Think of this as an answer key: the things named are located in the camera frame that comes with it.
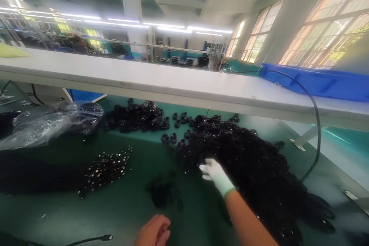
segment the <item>clear plastic bag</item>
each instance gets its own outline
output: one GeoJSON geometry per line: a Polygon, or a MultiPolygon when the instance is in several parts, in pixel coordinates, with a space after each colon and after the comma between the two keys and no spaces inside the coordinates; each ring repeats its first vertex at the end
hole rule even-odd
{"type": "Polygon", "coordinates": [[[47,145],[66,132],[90,135],[103,114],[102,107],[93,102],[60,101],[38,106],[13,119],[13,134],[0,140],[0,150],[47,145]]]}

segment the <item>white glove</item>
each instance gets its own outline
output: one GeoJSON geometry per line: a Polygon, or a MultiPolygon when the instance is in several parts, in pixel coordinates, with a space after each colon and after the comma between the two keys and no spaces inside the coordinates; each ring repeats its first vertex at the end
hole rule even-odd
{"type": "Polygon", "coordinates": [[[206,165],[200,165],[200,170],[204,173],[203,179],[213,181],[223,198],[234,189],[222,167],[214,159],[205,159],[206,165]]]}

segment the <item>green table surface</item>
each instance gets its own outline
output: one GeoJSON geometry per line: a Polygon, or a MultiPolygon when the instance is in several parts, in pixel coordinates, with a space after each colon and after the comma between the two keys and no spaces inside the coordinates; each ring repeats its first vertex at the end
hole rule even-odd
{"type": "MultiPolygon", "coordinates": [[[[127,98],[107,96],[99,101],[105,111],[115,104],[127,105],[127,98]]],[[[157,103],[164,110],[163,116],[170,117],[171,128],[166,131],[131,132],[99,131],[94,138],[83,141],[76,135],[62,135],[52,144],[44,147],[23,149],[24,155],[50,163],[82,163],[93,160],[102,152],[118,153],[133,147],[129,168],[120,180],[94,191],[80,200],[76,191],[35,194],[0,194],[0,231],[16,237],[42,243],[47,246],[62,246],[78,240],[113,234],[111,241],[95,241],[88,245],[133,245],[140,228],[156,213],[164,213],[171,219],[171,237],[167,245],[238,245],[233,227],[222,217],[219,206],[222,199],[211,182],[204,181],[198,174],[185,175],[176,164],[175,149],[161,143],[161,136],[175,132],[178,140],[189,129],[188,124],[174,128],[172,115],[187,112],[188,116],[198,114],[211,117],[222,115],[227,120],[233,114],[166,103],[157,103]],[[175,183],[177,204],[165,210],[155,208],[145,185],[158,174],[167,176],[170,170],[176,172],[175,183]]],[[[271,118],[240,115],[240,126],[256,129],[261,138],[274,142],[282,140],[286,146],[281,152],[286,155],[290,171],[298,178],[308,170],[315,159],[316,150],[306,145],[306,152],[299,151],[288,138],[296,138],[292,129],[286,128],[271,118]]],[[[348,231],[369,230],[369,217],[364,214],[341,189],[358,195],[365,191],[353,179],[331,163],[321,159],[306,180],[308,189],[326,199],[336,214],[332,224],[337,232],[323,234],[304,222],[299,226],[304,245],[355,245],[346,236],[348,231]]]]}

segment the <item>white table shelf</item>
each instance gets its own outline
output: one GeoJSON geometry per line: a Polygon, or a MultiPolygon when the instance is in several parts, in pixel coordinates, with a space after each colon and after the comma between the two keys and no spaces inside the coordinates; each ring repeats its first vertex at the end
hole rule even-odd
{"type": "MultiPolygon", "coordinates": [[[[0,57],[0,78],[316,123],[309,97],[257,77],[45,50],[26,51],[30,57],[0,57]]],[[[369,131],[369,103],[315,99],[322,126],[369,131]]]]}

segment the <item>yellow bag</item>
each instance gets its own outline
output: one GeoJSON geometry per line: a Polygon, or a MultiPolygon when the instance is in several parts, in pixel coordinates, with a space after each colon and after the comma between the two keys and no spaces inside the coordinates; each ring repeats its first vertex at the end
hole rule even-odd
{"type": "Polygon", "coordinates": [[[0,43],[0,57],[14,58],[14,57],[28,57],[29,55],[30,54],[22,51],[20,48],[0,43]]]}

